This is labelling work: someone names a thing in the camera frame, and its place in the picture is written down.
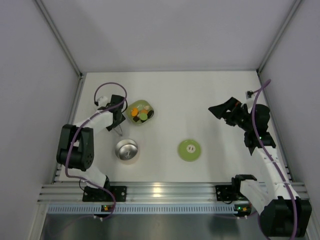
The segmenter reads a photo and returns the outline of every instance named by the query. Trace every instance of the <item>green plate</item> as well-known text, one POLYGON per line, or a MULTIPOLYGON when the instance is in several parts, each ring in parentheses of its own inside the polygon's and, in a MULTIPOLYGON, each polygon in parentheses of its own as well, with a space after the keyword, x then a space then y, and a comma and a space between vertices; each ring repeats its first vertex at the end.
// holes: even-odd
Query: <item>green plate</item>
POLYGON ((182 141, 178 146, 178 153, 180 158, 187 162, 197 160, 201 155, 201 147, 198 142, 193 139, 182 141))

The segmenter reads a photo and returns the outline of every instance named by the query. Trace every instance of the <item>stainless steel bowl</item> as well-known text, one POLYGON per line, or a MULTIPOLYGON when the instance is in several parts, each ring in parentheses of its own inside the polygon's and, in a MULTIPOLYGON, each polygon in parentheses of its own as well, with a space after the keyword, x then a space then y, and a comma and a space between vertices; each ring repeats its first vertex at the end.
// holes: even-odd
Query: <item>stainless steel bowl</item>
POLYGON ((115 145, 115 155, 121 160, 130 160, 137 155, 138 144, 132 139, 123 139, 115 145))

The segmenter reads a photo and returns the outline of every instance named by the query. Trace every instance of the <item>white wall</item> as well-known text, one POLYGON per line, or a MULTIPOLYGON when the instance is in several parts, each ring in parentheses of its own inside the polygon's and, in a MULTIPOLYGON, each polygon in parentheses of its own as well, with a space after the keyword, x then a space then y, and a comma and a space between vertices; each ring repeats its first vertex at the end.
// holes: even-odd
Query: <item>white wall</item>
POLYGON ((44 0, 83 72, 255 70, 294 0, 44 0))
POLYGON ((0 4, 0 239, 26 238, 77 76, 32 0, 0 4))
POLYGON ((289 166, 320 219, 320 1, 306 0, 262 73, 289 166))

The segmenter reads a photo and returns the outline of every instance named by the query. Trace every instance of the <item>white table surface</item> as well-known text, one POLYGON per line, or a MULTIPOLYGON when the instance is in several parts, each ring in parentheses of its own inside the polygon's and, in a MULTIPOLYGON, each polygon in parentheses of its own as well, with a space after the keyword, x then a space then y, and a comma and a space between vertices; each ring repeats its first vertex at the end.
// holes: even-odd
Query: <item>white table surface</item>
MULTIPOLYGON (((114 131, 103 130, 95 136, 93 164, 112 182, 216 183, 230 182, 236 174, 253 174, 263 182, 254 164, 257 160, 245 147, 244 131, 226 125, 208 111, 230 97, 245 102, 245 92, 260 87, 255 71, 88 73, 75 123, 95 112, 94 92, 105 82, 122 84, 127 89, 129 105, 142 99, 155 110, 153 118, 141 126, 133 125, 128 118, 122 124, 124 136, 138 143, 139 158, 133 164, 117 159, 114 146, 119 137, 114 131), (178 145, 185 139, 194 139, 201 145, 201 156, 194 162, 178 155, 178 145)), ((99 90, 97 98, 104 95, 110 99, 112 94, 124 95, 118 86, 107 85, 99 90)), ((266 104, 263 95, 258 103, 266 104)), ((277 144, 271 121, 269 132, 277 144)), ((64 168, 59 180, 76 181, 66 177, 64 168)))

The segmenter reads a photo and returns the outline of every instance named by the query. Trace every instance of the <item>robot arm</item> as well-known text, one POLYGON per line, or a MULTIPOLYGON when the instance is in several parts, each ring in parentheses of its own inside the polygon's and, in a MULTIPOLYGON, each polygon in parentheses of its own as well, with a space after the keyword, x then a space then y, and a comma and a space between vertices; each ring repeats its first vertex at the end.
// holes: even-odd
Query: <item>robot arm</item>
MULTIPOLYGON (((96 113, 100 114, 91 119, 85 127, 81 129, 77 136, 77 141, 73 145, 68 164, 68 171, 72 176, 85 178, 91 183, 107 190, 110 188, 109 178, 100 172, 95 165, 93 165, 95 157, 94 135, 104 129, 111 131, 125 120, 125 117, 121 112, 124 106, 123 104, 111 111, 104 111, 108 107, 120 103, 123 99, 124 98, 122 96, 112 95, 110 103, 106 103, 108 101, 106 97, 101 97, 97 100, 98 110, 96 113)), ((56 154, 56 160, 59 164, 66 165, 71 141, 75 136, 77 129, 84 121, 78 122, 74 125, 66 124, 62 127, 56 154)), ((96 189, 95 186, 89 183, 87 183, 87 186, 96 189)))
POLYGON ((262 149, 254 132, 252 112, 248 112, 251 103, 252 99, 242 104, 231 97, 227 102, 209 108, 216 118, 223 118, 227 125, 239 126, 245 131, 245 146, 249 149, 253 163, 258 164, 267 187, 267 192, 263 191, 252 175, 236 175, 232 178, 232 191, 235 195, 244 196, 251 202, 260 215, 261 229, 267 237, 291 236, 294 229, 293 196, 297 211, 296 236, 303 237, 312 212, 311 205, 308 200, 300 199, 279 162, 276 144, 267 132, 270 109, 265 105, 257 104, 254 118, 256 129, 272 160, 262 149))

